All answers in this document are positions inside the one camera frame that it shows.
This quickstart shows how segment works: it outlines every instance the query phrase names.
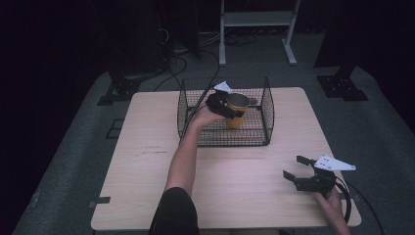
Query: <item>wire mesh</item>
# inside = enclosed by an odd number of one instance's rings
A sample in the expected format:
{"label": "wire mesh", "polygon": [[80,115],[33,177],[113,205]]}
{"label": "wire mesh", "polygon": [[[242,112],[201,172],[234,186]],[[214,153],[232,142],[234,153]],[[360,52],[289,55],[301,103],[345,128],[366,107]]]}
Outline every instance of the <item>wire mesh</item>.
{"label": "wire mesh", "polygon": [[[226,81],[233,92],[250,98],[244,121],[238,128],[230,128],[225,120],[207,126],[199,139],[200,147],[265,146],[271,141],[274,127],[274,104],[267,77],[216,78],[213,84]],[[183,79],[177,108],[177,128],[181,135],[189,114],[208,86],[208,78]],[[207,93],[204,101],[213,89]]]}

